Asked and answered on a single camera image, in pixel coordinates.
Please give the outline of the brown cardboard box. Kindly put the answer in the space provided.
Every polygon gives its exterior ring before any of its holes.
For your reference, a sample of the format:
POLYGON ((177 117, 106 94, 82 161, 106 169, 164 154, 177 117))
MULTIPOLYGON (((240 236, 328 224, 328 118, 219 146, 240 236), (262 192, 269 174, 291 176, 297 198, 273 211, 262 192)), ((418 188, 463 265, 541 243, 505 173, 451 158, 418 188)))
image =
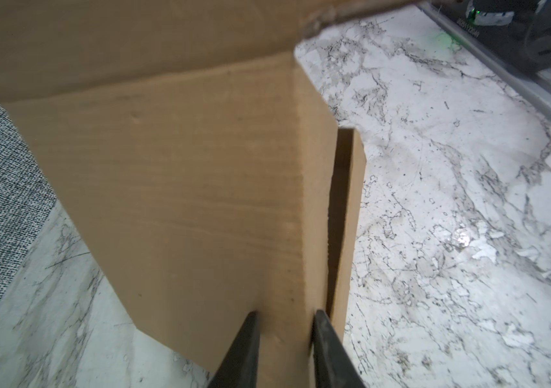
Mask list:
POLYGON ((251 311, 306 387, 338 124, 294 50, 398 1, 0 1, 0 105, 144 334, 207 370, 251 311))

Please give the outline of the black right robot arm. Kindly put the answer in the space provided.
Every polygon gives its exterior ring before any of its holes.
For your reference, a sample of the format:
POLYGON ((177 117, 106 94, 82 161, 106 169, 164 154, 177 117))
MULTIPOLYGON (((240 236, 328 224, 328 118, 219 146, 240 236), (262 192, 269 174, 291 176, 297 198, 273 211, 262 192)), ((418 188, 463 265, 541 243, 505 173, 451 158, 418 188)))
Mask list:
POLYGON ((551 66, 551 1, 470 1, 465 20, 506 63, 526 73, 551 66))

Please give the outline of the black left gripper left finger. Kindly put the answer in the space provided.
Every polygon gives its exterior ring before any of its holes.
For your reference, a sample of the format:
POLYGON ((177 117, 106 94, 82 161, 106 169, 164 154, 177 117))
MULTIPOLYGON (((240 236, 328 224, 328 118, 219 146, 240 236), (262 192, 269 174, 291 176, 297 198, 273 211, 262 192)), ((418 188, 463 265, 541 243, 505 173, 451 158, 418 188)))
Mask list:
POLYGON ((256 388, 259 346, 259 313, 251 311, 207 387, 256 388))

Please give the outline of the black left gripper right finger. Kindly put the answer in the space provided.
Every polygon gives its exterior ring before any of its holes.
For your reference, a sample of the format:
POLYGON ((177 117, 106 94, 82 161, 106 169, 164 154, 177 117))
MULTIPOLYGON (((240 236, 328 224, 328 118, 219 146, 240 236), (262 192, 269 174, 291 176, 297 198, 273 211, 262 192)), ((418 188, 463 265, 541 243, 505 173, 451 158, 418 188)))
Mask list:
POLYGON ((312 343, 317 388, 365 387, 323 310, 314 315, 312 343))

